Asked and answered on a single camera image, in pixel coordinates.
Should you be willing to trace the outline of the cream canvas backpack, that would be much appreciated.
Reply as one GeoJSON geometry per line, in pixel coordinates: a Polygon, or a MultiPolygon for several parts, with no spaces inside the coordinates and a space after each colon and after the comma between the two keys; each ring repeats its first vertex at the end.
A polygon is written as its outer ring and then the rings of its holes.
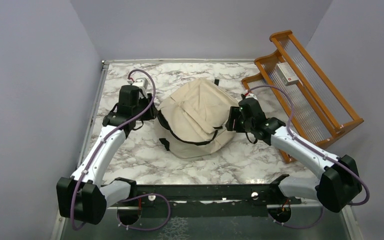
{"type": "Polygon", "coordinates": [[[159,104],[154,131],[165,150],[178,158],[210,155],[234,138],[226,123],[236,106],[238,101],[216,83],[197,78],[159,104]]]}

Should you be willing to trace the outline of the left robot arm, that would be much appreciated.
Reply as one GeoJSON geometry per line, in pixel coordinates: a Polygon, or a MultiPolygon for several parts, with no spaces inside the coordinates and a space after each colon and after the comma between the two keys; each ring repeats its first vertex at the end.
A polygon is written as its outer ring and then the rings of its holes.
{"type": "Polygon", "coordinates": [[[58,180],[59,213],[70,220],[73,230],[99,224],[115,203],[129,206],[137,200],[134,180],[119,177],[107,185],[102,182],[116,152],[136,130],[136,122],[156,118],[155,97],[155,88],[148,92],[147,87],[135,83],[122,86],[118,102],[104,118],[100,135],[85,160],[69,177],[58,180]]]}

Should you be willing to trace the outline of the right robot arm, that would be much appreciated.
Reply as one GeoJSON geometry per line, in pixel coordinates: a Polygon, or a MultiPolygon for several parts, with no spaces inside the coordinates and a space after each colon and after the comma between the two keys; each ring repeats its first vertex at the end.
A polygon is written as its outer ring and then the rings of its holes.
{"type": "Polygon", "coordinates": [[[256,141],[275,147],[308,168],[313,177],[282,178],[268,190],[269,199],[280,204],[288,197],[317,200],[338,213],[364,189],[356,161],[338,156],[304,139],[276,117],[267,118],[255,98],[244,98],[232,106],[226,123],[228,131],[252,134],[256,141]]]}

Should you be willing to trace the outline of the wooden rack with clear slats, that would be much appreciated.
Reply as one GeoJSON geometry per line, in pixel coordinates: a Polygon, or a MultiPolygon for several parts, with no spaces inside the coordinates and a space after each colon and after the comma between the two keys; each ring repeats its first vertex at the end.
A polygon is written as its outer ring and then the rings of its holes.
{"type": "Polygon", "coordinates": [[[246,90],[253,82],[276,86],[272,92],[285,113],[293,114],[295,131],[322,149],[364,122],[291,30],[276,32],[269,40],[276,50],[254,60],[259,72],[242,79],[246,90]],[[299,77],[297,84],[284,85],[276,72],[276,64],[284,62],[299,77]]]}

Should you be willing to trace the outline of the small white red box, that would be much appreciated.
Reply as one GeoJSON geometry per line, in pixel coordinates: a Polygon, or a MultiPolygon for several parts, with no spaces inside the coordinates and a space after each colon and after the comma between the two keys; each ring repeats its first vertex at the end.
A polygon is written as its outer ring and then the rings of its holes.
{"type": "Polygon", "coordinates": [[[275,66],[275,71],[285,86],[296,85],[300,81],[295,71],[287,62],[277,63],[275,66]]]}

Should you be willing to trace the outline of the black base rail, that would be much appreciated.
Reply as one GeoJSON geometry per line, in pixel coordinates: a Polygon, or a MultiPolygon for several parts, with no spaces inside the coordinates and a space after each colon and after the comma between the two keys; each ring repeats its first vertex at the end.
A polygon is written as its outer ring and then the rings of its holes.
{"type": "Polygon", "coordinates": [[[267,217],[268,209],[300,204],[285,197],[276,184],[167,184],[137,185],[133,196],[140,200],[113,204],[121,210],[141,213],[143,218],[171,217],[267,217]]]}

